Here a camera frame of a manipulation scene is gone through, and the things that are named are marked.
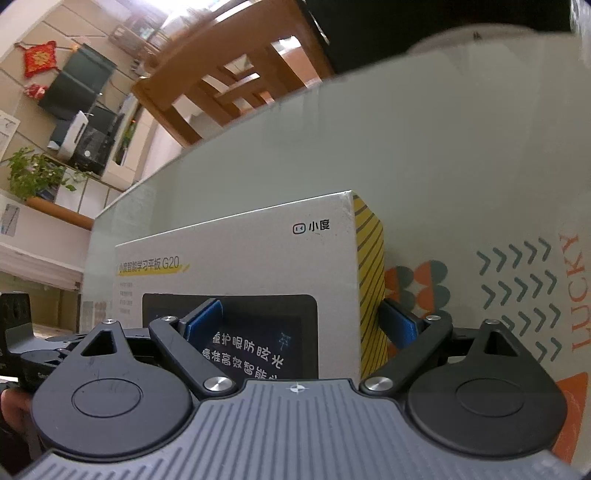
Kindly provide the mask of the white tablet product box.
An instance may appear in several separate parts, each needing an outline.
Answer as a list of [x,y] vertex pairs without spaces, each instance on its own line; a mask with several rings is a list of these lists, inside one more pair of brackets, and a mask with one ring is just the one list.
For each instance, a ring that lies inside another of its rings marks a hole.
[[228,376],[360,380],[387,360],[385,289],[383,224],[345,191],[119,244],[112,314],[144,326],[205,303],[201,352]]

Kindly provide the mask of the green potted plant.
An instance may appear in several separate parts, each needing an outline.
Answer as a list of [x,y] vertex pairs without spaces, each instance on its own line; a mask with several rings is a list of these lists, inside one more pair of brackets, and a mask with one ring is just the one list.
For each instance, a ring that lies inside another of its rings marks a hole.
[[77,190],[86,175],[51,159],[47,155],[23,147],[1,162],[9,170],[9,191],[22,201],[39,197],[53,202],[60,188]]

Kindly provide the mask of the patterned tablecloth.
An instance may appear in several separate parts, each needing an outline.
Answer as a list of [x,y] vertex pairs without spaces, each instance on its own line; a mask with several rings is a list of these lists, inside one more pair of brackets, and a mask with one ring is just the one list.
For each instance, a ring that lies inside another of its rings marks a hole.
[[123,242],[353,190],[381,219],[388,294],[499,319],[563,383],[556,452],[590,467],[590,67],[544,35],[401,57],[246,116],[95,220],[82,299],[111,311]]

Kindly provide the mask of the white tv cabinet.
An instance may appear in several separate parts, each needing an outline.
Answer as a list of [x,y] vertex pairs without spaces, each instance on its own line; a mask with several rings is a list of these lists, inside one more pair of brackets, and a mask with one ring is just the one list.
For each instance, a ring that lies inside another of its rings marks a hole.
[[101,176],[103,183],[125,191],[141,179],[156,126],[150,112],[129,94],[114,124],[113,144]]

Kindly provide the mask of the black television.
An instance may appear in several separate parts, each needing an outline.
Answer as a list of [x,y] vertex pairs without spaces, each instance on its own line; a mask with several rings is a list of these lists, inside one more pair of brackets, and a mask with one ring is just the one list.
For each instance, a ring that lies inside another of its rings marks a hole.
[[58,120],[88,113],[116,70],[116,64],[88,46],[80,46],[46,90],[38,105]]

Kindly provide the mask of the red chinese knot decoration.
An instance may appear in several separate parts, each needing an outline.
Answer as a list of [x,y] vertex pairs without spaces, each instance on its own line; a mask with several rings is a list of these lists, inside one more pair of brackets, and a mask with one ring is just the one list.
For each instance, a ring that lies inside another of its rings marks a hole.
[[23,51],[24,77],[30,79],[48,71],[59,71],[56,57],[57,44],[50,40],[43,44],[25,47],[20,43],[15,48]]

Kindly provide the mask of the wooden dining chair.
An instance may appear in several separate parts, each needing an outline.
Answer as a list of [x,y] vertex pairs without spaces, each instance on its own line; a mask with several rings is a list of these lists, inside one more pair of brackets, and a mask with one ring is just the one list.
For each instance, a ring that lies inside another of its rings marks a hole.
[[244,101],[263,107],[304,89],[305,83],[276,50],[294,37],[318,78],[335,71],[325,41],[300,1],[229,1],[186,28],[148,61],[148,75],[132,93],[181,146],[201,136],[175,102],[184,97],[221,127],[242,116]]

